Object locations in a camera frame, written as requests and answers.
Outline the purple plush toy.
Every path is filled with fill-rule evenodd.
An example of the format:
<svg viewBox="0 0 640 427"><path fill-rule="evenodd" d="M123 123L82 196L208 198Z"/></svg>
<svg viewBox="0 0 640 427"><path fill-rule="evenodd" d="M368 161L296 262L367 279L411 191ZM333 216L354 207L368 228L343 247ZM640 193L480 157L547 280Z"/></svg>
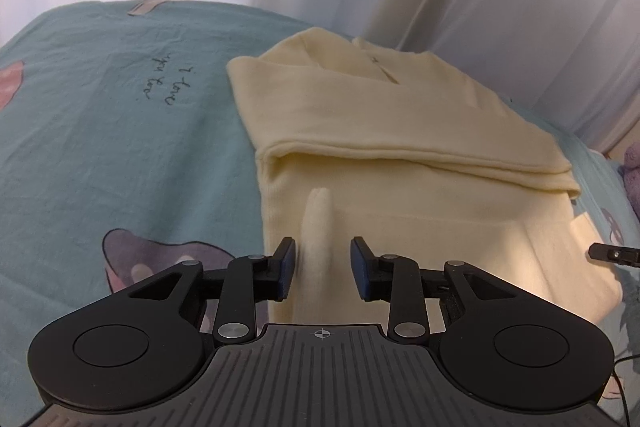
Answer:
<svg viewBox="0 0 640 427"><path fill-rule="evenodd" d="M639 194L640 184L640 142L634 142L627 148L622 166L623 181L629 195Z"/></svg>

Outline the cream knit sweater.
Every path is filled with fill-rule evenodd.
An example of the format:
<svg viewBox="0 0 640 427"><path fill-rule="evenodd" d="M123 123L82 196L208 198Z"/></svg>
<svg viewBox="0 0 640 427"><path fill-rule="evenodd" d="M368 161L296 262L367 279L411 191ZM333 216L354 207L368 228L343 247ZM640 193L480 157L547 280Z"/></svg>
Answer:
<svg viewBox="0 0 640 427"><path fill-rule="evenodd" d="M592 323L622 300L613 269L587 256L600 235L574 209L580 186L553 136L436 55L310 28L227 70L265 246L297 243L272 321L384 321L352 277L356 236L425 269L469 262Z"/></svg>

